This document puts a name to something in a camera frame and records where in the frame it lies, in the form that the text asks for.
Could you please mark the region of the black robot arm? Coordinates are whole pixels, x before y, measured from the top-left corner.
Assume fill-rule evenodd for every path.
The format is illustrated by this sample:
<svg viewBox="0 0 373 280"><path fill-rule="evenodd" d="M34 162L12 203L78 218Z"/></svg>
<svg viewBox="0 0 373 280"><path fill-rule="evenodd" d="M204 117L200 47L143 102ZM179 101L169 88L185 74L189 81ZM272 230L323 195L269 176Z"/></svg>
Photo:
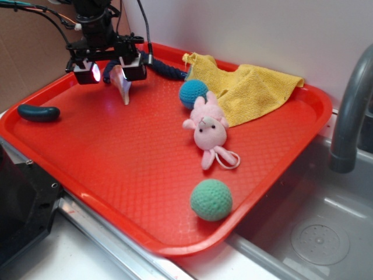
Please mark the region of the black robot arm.
<svg viewBox="0 0 373 280"><path fill-rule="evenodd" d="M66 72L73 72L81 85L99 83L101 72L98 61L118 61L126 80L142 81L147 72L138 44L145 42L133 33L120 35L114 30L112 18L121 12L111 1L73 1L76 20L82 27L83 38L69 43L66 49L70 60Z"/></svg>

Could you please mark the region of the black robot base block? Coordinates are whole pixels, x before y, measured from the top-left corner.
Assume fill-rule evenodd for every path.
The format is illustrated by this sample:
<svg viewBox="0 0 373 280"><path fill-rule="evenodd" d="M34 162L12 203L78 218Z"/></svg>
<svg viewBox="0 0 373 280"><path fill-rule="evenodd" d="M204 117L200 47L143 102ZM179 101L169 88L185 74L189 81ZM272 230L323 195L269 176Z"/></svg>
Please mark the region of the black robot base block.
<svg viewBox="0 0 373 280"><path fill-rule="evenodd" d="M61 192L38 164L14 163L1 148L1 268L49 235Z"/></svg>

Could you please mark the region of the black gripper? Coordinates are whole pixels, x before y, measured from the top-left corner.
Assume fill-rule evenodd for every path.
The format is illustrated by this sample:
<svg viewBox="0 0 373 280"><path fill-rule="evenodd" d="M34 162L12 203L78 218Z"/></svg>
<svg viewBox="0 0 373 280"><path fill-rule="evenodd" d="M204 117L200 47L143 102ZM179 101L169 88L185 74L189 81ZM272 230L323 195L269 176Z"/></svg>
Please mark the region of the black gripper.
<svg viewBox="0 0 373 280"><path fill-rule="evenodd" d="M78 84L97 84L101 79L98 65L93 61L115 60L120 61L125 79L129 82L143 81L147 77L147 70L139 55L137 44L144 43L144 38L117 34L112 23L83 22L80 24L83 38L66 45L71 56L84 59L70 59L65 72L73 72Z"/></svg>

